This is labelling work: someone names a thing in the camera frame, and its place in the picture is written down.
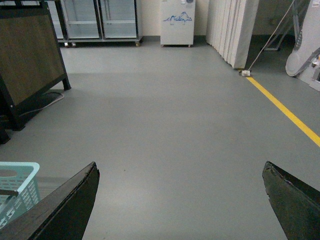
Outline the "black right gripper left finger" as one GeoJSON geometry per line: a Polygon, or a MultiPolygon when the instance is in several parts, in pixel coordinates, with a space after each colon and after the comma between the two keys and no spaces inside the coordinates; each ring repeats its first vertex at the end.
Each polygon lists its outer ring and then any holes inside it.
{"type": "Polygon", "coordinates": [[[96,200],[93,161],[0,231],[2,240],[81,240],[96,200]]]}

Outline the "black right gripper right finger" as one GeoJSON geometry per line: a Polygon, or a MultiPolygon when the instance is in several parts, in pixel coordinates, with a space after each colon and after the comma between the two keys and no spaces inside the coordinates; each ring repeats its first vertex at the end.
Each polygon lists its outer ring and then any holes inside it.
{"type": "Polygon", "coordinates": [[[320,192],[267,161],[262,171],[269,203],[288,240],[320,238],[320,192]]]}

